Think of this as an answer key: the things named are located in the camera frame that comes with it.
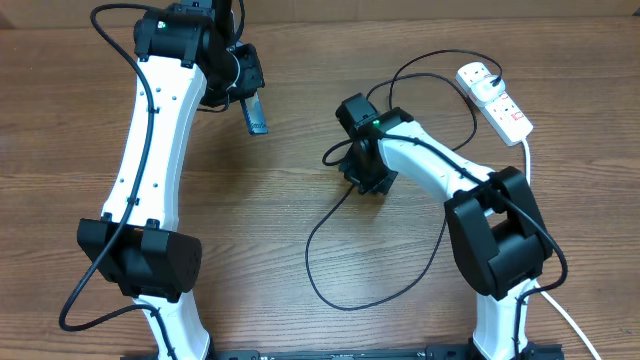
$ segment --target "wooden table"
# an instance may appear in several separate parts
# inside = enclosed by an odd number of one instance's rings
[[[132,49],[131,29],[113,29]],[[250,26],[267,88],[270,134],[250,137],[239,106],[199,113],[180,189],[180,231],[201,239],[195,294],[218,349],[260,351],[416,348],[465,342],[475,296],[448,236],[427,276],[388,304],[333,310],[313,293],[304,246],[348,187],[323,152],[345,138],[340,102],[390,78],[409,59],[443,48],[499,60],[510,94],[536,126],[533,188],[570,275],[553,296],[604,358],[640,352],[640,22],[636,18],[442,20]],[[453,78],[471,56],[442,55],[414,71]],[[384,108],[385,94],[374,96]],[[134,77],[92,29],[0,32],[0,358],[116,359],[151,352],[141,314],[64,333],[58,313],[89,266],[77,246],[81,217],[97,218],[129,128]],[[471,131],[468,110],[441,82],[398,85],[397,105],[447,145]],[[522,167],[480,116],[460,151],[495,169]],[[318,233],[311,266],[342,305],[389,295],[422,270],[442,205],[399,177],[385,198],[352,195]],[[546,263],[541,282],[558,274]],[[70,322],[127,305],[95,276]],[[532,300],[528,335],[589,355],[565,320]]]

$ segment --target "white power strip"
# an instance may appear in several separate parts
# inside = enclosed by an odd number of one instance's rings
[[[504,80],[493,85],[496,78],[481,62],[467,64],[456,74],[460,86],[498,135],[507,145],[513,146],[526,139],[533,125],[505,91]]]

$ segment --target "beige wall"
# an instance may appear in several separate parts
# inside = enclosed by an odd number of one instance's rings
[[[87,27],[109,0],[0,0],[0,28]],[[125,1],[164,7],[178,0]],[[248,23],[434,18],[631,15],[640,0],[245,0]],[[140,14],[105,14],[106,26],[131,26]]]

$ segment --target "power strip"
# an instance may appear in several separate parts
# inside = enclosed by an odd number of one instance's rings
[[[505,91],[504,80],[494,86],[496,78],[481,62],[467,64],[456,74],[460,86],[498,135],[513,146],[527,138],[533,125]]]

